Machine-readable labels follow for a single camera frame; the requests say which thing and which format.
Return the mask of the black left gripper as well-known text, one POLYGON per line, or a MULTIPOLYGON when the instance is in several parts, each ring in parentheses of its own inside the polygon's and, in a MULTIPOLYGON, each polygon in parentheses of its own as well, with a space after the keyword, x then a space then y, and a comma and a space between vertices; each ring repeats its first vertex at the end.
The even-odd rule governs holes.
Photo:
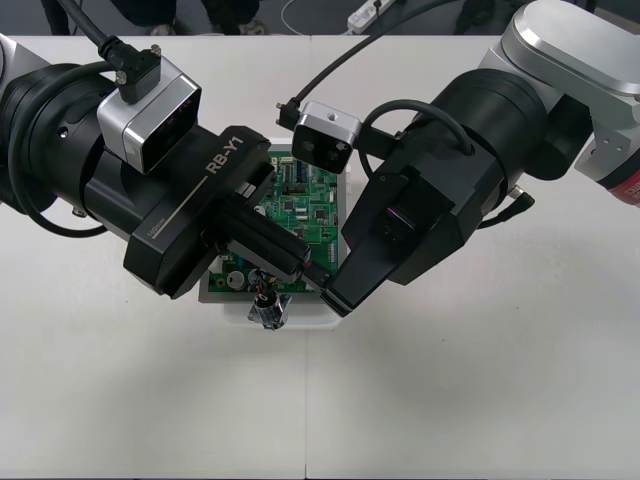
POLYGON ((148 174, 105 152, 85 186, 85 207, 126 241, 124 268, 159 295, 184 295, 226 251, 294 283, 310 246, 248 206, 255 193, 240 192, 267 183, 269 147, 246 126, 220 134, 194 126, 148 174), (222 210, 230 240, 219 225, 222 210))

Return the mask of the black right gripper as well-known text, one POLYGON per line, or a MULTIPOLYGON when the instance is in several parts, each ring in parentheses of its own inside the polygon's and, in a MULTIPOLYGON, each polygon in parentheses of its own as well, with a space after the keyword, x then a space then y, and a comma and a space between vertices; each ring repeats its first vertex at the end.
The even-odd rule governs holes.
POLYGON ((501 195, 504 174, 480 146, 406 147, 368 180, 344 236, 351 252, 321 299, 352 313, 386 280, 407 285, 459 250, 501 195))

